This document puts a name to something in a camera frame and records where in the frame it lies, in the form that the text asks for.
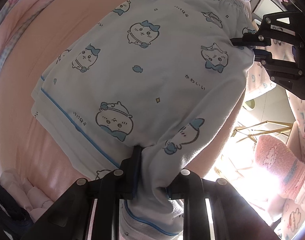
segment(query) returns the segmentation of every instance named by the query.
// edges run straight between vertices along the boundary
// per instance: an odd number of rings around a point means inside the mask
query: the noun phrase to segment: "silver bolt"
[[[217,183],[218,183],[219,185],[226,185],[226,184],[227,184],[227,181],[226,181],[225,179],[223,179],[223,178],[220,178],[220,179],[217,180]]]
[[[85,184],[86,184],[86,179],[81,178],[81,179],[77,180],[77,185],[78,186],[82,186],[82,185],[85,185]]]
[[[124,172],[122,170],[115,170],[114,171],[115,176],[121,176],[122,174],[124,174]]]
[[[180,173],[183,174],[184,176],[188,176],[190,174],[190,171],[184,169],[184,170],[181,170]]]

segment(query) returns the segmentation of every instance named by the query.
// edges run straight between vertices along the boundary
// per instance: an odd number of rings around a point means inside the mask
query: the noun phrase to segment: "pajama with cartoon print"
[[[224,124],[254,60],[230,39],[252,30],[239,0],[128,0],[43,73],[32,113],[91,179],[144,147],[138,194],[121,204],[126,239],[173,239],[183,204],[171,181]]]

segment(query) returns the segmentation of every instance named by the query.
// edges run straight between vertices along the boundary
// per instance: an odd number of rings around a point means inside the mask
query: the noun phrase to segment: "pink blanket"
[[[31,115],[30,94],[61,51],[124,1],[55,0],[29,25],[0,73],[0,174],[15,168],[51,200],[83,177]]]

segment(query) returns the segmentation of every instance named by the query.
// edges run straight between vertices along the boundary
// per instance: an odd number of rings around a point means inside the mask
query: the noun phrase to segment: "fuzzy pink sock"
[[[279,195],[295,199],[305,181],[305,164],[280,140],[262,135],[255,148],[255,162],[279,178]]]

